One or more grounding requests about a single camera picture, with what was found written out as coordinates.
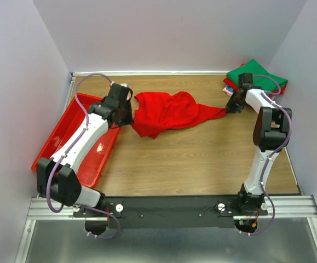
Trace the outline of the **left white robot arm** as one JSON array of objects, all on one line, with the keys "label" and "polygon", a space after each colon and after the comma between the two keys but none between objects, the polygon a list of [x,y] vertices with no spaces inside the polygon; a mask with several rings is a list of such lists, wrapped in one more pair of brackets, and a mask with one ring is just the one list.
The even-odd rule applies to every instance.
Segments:
[{"label": "left white robot arm", "polygon": [[111,83],[109,93],[86,110],[77,130],[62,148],[50,158],[42,157],[36,165],[37,191],[62,207],[85,206],[92,216],[105,208],[105,194],[83,186],[77,173],[93,145],[110,129],[133,122],[131,103],[133,91],[127,84]]}]

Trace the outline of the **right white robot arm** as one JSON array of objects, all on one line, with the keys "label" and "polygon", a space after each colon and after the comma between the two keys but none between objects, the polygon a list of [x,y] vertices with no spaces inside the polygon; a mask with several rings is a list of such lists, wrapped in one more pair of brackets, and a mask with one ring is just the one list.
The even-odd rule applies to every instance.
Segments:
[{"label": "right white robot arm", "polygon": [[253,130],[253,163],[236,197],[220,211],[228,216],[250,215],[261,209],[273,163],[289,143],[292,132],[292,110],[273,101],[264,89],[254,85],[253,78],[251,73],[240,74],[238,89],[226,104],[227,113],[240,113],[245,106],[252,107],[257,113]]}]

